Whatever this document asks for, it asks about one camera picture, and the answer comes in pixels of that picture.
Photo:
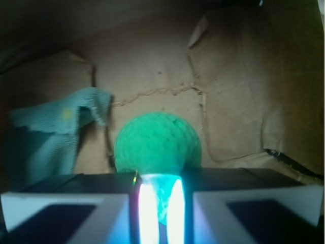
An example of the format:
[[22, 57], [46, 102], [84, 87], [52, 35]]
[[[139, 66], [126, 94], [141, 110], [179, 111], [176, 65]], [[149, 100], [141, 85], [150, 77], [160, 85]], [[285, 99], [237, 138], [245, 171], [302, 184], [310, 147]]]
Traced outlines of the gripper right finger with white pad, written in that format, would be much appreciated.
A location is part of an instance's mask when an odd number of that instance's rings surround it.
[[324, 243], [324, 188], [270, 169], [186, 169], [186, 243]]

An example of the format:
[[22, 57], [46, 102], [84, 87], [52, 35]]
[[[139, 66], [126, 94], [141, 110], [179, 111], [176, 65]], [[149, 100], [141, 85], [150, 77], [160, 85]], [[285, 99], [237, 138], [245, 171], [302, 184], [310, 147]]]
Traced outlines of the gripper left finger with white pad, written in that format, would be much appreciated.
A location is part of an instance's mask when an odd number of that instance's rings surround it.
[[61, 175], [5, 192], [2, 243], [138, 243], [133, 178]]

